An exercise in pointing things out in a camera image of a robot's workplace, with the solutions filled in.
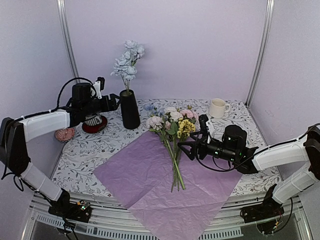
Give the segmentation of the white rose flower stem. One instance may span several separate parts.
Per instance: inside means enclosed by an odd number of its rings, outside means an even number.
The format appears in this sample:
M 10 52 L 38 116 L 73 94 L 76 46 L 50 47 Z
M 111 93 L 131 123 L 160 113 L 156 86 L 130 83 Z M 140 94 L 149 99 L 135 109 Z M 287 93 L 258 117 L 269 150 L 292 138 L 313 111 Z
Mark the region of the white rose flower stem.
M 168 107 L 165 110 L 164 123 L 164 145 L 168 150 L 172 162 L 173 180 L 171 185 L 171 192 L 176 187 L 185 190 L 185 183 L 179 168 L 181 158 L 181 149 L 178 147 L 179 139 L 177 138 L 178 122 L 183 119 L 183 115 L 174 107 Z

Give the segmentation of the light blue flower stem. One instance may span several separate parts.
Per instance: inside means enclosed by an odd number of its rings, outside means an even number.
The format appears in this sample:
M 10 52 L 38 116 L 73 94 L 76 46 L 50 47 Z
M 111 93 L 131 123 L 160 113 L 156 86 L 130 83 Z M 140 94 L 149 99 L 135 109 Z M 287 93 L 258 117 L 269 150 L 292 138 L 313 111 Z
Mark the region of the light blue flower stem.
M 136 78 L 137 62 L 145 55 L 146 49 L 136 40 L 126 40 L 124 42 L 124 52 L 119 58 L 115 59 L 111 76 L 120 77 L 124 86 L 126 95 L 130 94 L 130 82 Z

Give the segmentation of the purple pink wrapping paper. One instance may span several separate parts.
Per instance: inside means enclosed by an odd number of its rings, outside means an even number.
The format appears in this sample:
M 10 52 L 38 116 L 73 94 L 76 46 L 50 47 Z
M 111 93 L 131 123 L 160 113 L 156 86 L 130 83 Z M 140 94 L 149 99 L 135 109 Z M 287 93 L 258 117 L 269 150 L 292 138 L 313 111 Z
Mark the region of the purple pink wrapping paper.
M 182 155 L 179 170 L 185 190 L 173 183 L 173 164 L 165 146 L 152 132 L 143 133 L 94 170 L 104 187 L 137 220 L 146 222 L 146 212 L 172 210 L 181 218 L 203 213 L 196 225 L 206 229 L 228 200 L 242 174 L 219 173 Z

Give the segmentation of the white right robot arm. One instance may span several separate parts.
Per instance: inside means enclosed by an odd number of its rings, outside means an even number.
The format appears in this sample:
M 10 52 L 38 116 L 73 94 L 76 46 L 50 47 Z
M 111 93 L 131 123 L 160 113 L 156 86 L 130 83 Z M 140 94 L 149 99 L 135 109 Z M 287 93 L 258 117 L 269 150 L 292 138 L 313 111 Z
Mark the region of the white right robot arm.
M 200 163 L 206 156 L 211 156 L 231 163 L 229 171 L 235 170 L 244 175 L 304 162 L 303 167 L 269 192 L 270 195 L 258 208 L 262 218 L 269 218 L 278 210 L 278 205 L 320 180 L 320 130 L 317 125 L 309 127 L 297 138 L 266 147 L 247 147 L 247 132 L 237 125 L 228 125 L 221 140 L 212 138 L 204 126 L 190 137 L 191 141 L 177 144 L 190 160 Z

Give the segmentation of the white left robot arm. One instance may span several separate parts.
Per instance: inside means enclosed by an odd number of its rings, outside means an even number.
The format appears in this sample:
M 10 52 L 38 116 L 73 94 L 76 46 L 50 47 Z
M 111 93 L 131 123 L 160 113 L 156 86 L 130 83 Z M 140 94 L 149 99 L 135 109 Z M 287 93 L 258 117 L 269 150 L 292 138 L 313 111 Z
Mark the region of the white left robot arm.
M 63 216 L 74 213 L 74 205 L 62 198 L 63 189 L 51 181 L 32 162 L 27 143 L 57 130 L 73 128 L 88 116 L 115 111 L 121 98 L 116 94 L 102 95 L 104 84 L 85 79 L 72 86 L 71 98 L 65 106 L 13 119 L 6 117 L 0 126 L 0 161 L 4 164 L 3 177 L 13 175 L 37 192 L 55 202 L 55 209 Z

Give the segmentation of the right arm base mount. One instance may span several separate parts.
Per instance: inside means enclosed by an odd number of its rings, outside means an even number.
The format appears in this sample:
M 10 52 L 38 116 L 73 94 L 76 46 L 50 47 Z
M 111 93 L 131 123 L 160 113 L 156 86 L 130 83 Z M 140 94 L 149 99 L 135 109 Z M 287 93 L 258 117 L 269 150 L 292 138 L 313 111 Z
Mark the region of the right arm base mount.
M 240 210 L 240 216 L 245 223 L 261 221 L 273 217 L 279 217 L 279 220 L 259 223 L 257 229 L 263 235 L 274 234 L 279 226 L 280 220 L 285 213 L 283 205 L 273 200 L 273 191 L 277 184 L 272 185 L 266 192 L 262 203 L 243 207 Z

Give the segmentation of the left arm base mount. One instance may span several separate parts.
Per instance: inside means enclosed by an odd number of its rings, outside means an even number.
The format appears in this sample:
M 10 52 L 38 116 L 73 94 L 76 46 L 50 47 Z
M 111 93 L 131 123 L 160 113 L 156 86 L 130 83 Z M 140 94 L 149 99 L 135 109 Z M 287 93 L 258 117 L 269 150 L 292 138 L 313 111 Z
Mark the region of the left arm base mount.
M 71 202 L 69 192 L 64 189 L 57 201 L 49 199 L 48 202 L 50 204 L 48 212 L 51 215 L 83 223 L 88 223 L 90 220 L 91 203 L 85 200 Z

